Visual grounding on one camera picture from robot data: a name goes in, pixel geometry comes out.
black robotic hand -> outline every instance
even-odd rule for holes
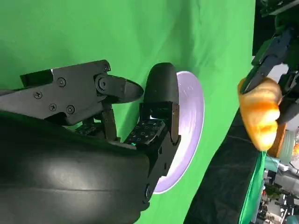
[[[242,85],[241,93],[257,87],[274,66],[287,64],[289,70],[278,83],[283,100],[277,122],[283,124],[299,113],[299,1],[261,0],[261,4],[263,16],[276,17],[276,32],[272,39],[264,42],[252,61],[253,68]]]
[[[0,224],[129,224],[148,208],[180,143],[176,71],[152,68],[123,143],[112,104],[143,89],[108,71],[105,60],[46,70],[0,92]]]

screw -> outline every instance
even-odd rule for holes
[[[68,114],[73,114],[75,112],[75,107],[72,106],[72,105],[69,105],[67,108],[66,108],[66,111]]]
[[[40,91],[36,91],[36,92],[33,93],[33,96],[34,96],[35,99],[40,99],[40,98],[43,97],[43,94]]]
[[[109,67],[107,65],[104,65],[104,71],[109,71]]]
[[[57,109],[56,104],[50,104],[49,109],[50,109],[50,111],[55,111]]]
[[[66,85],[66,80],[65,80],[64,78],[58,78],[58,79],[57,79],[57,85],[58,85],[59,87],[65,87],[65,85]]]

orange object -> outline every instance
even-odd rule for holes
[[[286,124],[279,125],[277,128],[276,137],[272,147],[268,150],[268,155],[278,158],[279,152],[285,137]]]
[[[240,94],[243,80],[238,85],[241,116],[252,143],[260,151],[267,151],[276,137],[282,94],[279,85],[270,78],[248,93]]]

bread roll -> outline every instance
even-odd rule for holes
[[[278,105],[282,100],[279,85],[265,78],[256,88],[240,94],[244,79],[238,85],[241,116],[252,143],[260,151],[267,151],[276,137],[280,112]]]

black cover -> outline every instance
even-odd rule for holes
[[[237,224],[258,155],[238,111],[205,173],[184,223]]]

